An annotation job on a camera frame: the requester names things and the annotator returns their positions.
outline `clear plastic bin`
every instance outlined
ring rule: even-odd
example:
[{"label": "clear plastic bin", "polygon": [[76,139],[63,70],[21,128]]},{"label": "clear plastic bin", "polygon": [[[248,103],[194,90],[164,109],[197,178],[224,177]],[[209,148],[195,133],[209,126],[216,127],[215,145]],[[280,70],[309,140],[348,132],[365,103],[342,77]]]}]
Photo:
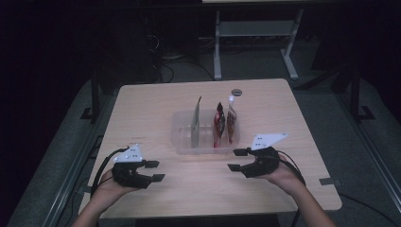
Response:
[{"label": "clear plastic bin", "polygon": [[200,110],[200,140],[198,148],[191,148],[191,123],[193,111],[181,111],[173,114],[171,142],[179,154],[216,154],[231,153],[239,142],[239,121],[236,116],[234,142],[228,141],[227,126],[221,136],[219,148],[213,148],[213,119],[216,110]]}]

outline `light wood table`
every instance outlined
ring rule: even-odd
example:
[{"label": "light wood table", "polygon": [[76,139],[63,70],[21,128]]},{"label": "light wood table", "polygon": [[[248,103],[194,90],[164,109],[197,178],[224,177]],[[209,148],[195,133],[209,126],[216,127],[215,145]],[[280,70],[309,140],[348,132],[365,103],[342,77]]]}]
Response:
[{"label": "light wood table", "polygon": [[[96,159],[90,184],[106,156],[118,148],[138,143],[146,160],[158,160],[157,168],[138,168],[151,176],[165,174],[160,183],[125,195],[103,218],[161,218],[214,215],[267,214],[297,210],[293,199],[275,185],[246,179],[227,164],[245,165],[253,156],[233,153],[180,155],[171,143],[172,115],[200,109],[228,107],[228,95],[240,89],[234,107],[240,125],[239,148],[251,145],[257,133],[286,132],[274,145],[286,152],[301,169],[308,189],[324,210],[338,210],[341,200],[329,178],[304,117],[284,79],[233,80],[174,84],[130,85],[121,88]],[[113,159],[105,169],[113,167]],[[85,195],[82,207],[89,200]]]}]

